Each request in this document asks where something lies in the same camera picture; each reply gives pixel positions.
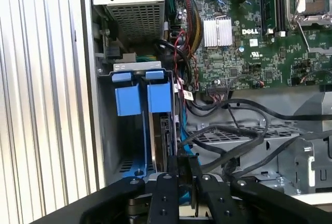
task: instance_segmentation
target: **heatsink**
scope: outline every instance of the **heatsink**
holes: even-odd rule
[[[204,47],[231,46],[233,44],[232,20],[216,18],[203,20]]]

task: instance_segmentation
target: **green circuit board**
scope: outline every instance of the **green circuit board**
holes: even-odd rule
[[[247,0],[196,0],[202,20],[226,16],[232,22],[233,44],[227,47],[205,47],[204,41],[196,52],[199,71],[198,91],[227,83],[238,75],[248,74],[264,82],[264,88],[326,85],[332,82],[327,73],[309,76],[306,83],[301,78],[313,71],[331,69],[331,54],[327,52],[308,52],[299,29],[287,29],[285,37],[262,34],[261,2]],[[271,11],[265,25],[273,25],[275,18],[274,0],[264,0],[265,7]],[[303,27],[309,47],[328,50],[332,47],[331,25],[312,25]],[[236,89],[257,88],[252,80],[240,80]]]

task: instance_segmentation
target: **ram slot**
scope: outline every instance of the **ram slot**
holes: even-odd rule
[[[285,0],[275,0],[275,20],[277,32],[286,31]]]
[[[266,27],[266,14],[265,14],[265,5],[266,2],[265,0],[259,0],[260,1],[260,18],[261,18],[261,33],[262,35],[265,35],[267,32],[267,27]]]

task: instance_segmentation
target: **screw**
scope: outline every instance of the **screw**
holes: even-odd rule
[[[226,210],[226,211],[224,212],[224,214],[225,214],[226,216],[231,216],[231,214],[230,214],[230,211],[229,211],[229,210]]]
[[[167,211],[166,210],[164,210],[164,209],[162,209],[161,211],[160,211],[160,215],[167,215]]]
[[[238,184],[241,186],[245,186],[247,183],[244,180],[238,180]]]
[[[163,178],[165,178],[165,179],[171,179],[172,176],[167,174],[167,175],[164,175]]]
[[[139,181],[136,180],[136,179],[132,179],[132,180],[130,181],[130,184],[138,184],[138,183],[139,183]]]
[[[211,179],[211,176],[210,175],[203,175],[202,178],[204,180],[209,180],[209,179]]]

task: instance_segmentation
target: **red wire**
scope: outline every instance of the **red wire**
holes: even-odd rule
[[[175,41],[175,44],[174,44],[175,47],[177,47],[177,44],[178,44],[178,42],[179,42],[179,40],[180,40],[180,37],[181,37],[181,35],[183,35],[183,34],[186,34],[186,32],[185,32],[184,30],[181,30],[180,33],[178,34],[177,38],[176,38],[176,41]],[[176,73],[176,71],[177,71],[176,55],[177,55],[177,52],[176,52],[176,49],[175,49],[175,50],[174,50],[174,63],[175,63],[175,69],[174,69],[174,70],[175,70],[175,74],[176,74],[176,76],[177,76],[177,73]]]

